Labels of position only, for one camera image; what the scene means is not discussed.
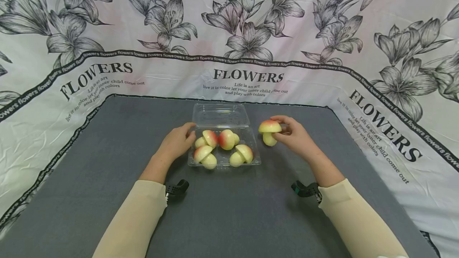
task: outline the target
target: black and white lily print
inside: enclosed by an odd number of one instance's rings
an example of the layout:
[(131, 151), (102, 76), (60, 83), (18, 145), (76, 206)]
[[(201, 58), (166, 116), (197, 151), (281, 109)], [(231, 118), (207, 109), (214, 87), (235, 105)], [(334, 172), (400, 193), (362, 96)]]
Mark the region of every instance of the black and white lily print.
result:
[[(12, 63), (11, 60), (3, 53), (0, 51), (0, 59), (2, 59), (3, 61), (6, 61), (8, 63)], [(5, 68), (3, 68), (3, 66), (0, 64), (0, 76), (4, 75), (8, 73), (8, 71), (6, 71)]]
[(13, 91), (0, 91), (0, 108), (5, 107), (19, 96), (19, 93)]
[(213, 2), (213, 13), (202, 13), (202, 20), (210, 26), (226, 30), (231, 36), (226, 45), (232, 50), (224, 56), (231, 59), (251, 58), (273, 60), (271, 51), (262, 47), (271, 36), (288, 37), (282, 31), (285, 17), (303, 17), (304, 10), (293, 0), (271, 0), (269, 10), (256, 23), (248, 21), (264, 1), (226, 0)]
[(348, 18), (345, 13), (353, 7), (356, 0), (325, 0), (314, 2), (314, 23), (319, 30), (316, 38), (322, 38), (324, 49), (320, 54), (301, 51), (309, 59), (320, 64), (342, 66), (338, 57), (330, 58), (335, 51), (352, 53), (354, 44), (360, 53), (363, 42), (354, 37), (362, 24), (363, 16), (360, 13), (368, 7), (373, 0), (363, 0), (357, 15)]
[(144, 47), (188, 55), (185, 47), (181, 45), (171, 47), (173, 37), (191, 40), (190, 31), (193, 32), (194, 37), (198, 37), (196, 27), (191, 23), (183, 22), (182, 0), (169, 0), (167, 3), (163, 0), (129, 0), (129, 2), (145, 16), (144, 24), (149, 25), (157, 33), (157, 40), (154, 42), (138, 40)]
[(405, 29), (393, 25), (389, 34), (376, 33), (374, 36), (375, 44), (387, 56), (389, 66), (379, 72), (382, 80), (373, 80), (371, 83), (414, 121), (419, 121), (423, 114), (416, 96), (438, 90), (444, 98), (459, 102), (459, 53), (425, 64), (415, 58), (452, 41), (438, 40), (438, 36), (443, 25), (457, 18), (459, 4), (444, 20), (431, 18), (427, 22), (414, 22)]
[(63, 0), (64, 8), (57, 11), (61, 0), (55, 4), (56, 11), (48, 11), (46, 0), (0, 0), (0, 32), (4, 34), (35, 33), (48, 36), (49, 53), (59, 53), (54, 68), (68, 64), (82, 52), (103, 51), (93, 39), (81, 37), (86, 23), (103, 25), (95, 1), (112, 0)]

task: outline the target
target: toy mushroom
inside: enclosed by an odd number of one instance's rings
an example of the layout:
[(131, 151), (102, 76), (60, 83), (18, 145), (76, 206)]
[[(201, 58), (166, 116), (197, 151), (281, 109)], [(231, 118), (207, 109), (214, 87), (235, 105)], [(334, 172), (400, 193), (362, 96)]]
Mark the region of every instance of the toy mushroom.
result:
[(262, 122), (259, 127), (259, 132), (263, 134), (263, 142), (270, 147), (277, 144), (277, 141), (273, 137), (273, 133), (279, 133), (281, 131), (282, 127), (279, 123), (271, 119)]
[(202, 146), (211, 146), (214, 149), (217, 146), (218, 138), (213, 131), (203, 131), (202, 137), (198, 138), (194, 143), (194, 146), (198, 149)]
[(239, 136), (230, 129), (225, 129), (218, 136), (218, 143), (220, 143), (222, 149), (229, 151), (239, 143)]
[(194, 151), (193, 159), (197, 164), (202, 164), (208, 170), (213, 170), (217, 166), (217, 158), (211, 153), (211, 146), (201, 146)]
[(229, 157), (229, 164), (232, 167), (239, 167), (241, 164), (250, 164), (253, 161), (253, 152), (246, 145), (236, 146), (236, 152)]

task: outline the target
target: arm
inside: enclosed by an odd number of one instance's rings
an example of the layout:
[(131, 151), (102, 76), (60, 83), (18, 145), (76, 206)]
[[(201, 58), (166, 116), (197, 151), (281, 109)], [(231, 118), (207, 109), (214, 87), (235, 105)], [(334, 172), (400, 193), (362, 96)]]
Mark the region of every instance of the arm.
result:
[(271, 119), (287, 124), (282, 133), (273, 137), (308, 162), (320, 185), (319, 207), (330, 218), (352, 257), (407, 257), (387, 224), (318, 148), (303, 126), (287, 116)]
[(172, 162), (196, 139), (194, 123), (173, 129), (163, 140), (139, 180), (105, 231), (93, 258), (144, 258), (151, 235), (167, 206), (163, 185)]

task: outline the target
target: mushroom stem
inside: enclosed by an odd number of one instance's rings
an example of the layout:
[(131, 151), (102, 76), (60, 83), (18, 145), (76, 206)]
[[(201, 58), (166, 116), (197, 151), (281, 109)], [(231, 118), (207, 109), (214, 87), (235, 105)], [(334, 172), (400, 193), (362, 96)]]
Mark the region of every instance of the mushroom stem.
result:
[(263, 142), (270, 147), (275, 146), (275, 144), (277, 144), (277, 141), (274, 139), (272, 133), (263, 133)]

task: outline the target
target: right hand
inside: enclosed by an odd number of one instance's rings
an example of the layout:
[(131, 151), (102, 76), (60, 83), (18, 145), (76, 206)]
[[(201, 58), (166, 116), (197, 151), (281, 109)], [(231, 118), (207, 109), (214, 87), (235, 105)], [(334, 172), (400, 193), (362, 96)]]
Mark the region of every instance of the right hand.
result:
[(285, 144), (303, 159), (309, 161), (314, 155), (322, 152), (301, 123), (292, 117), (279, 115), (271, 117), (271, 120), (287, 125), (282, 127), (282, 132), (273, 134), (274, 139)]

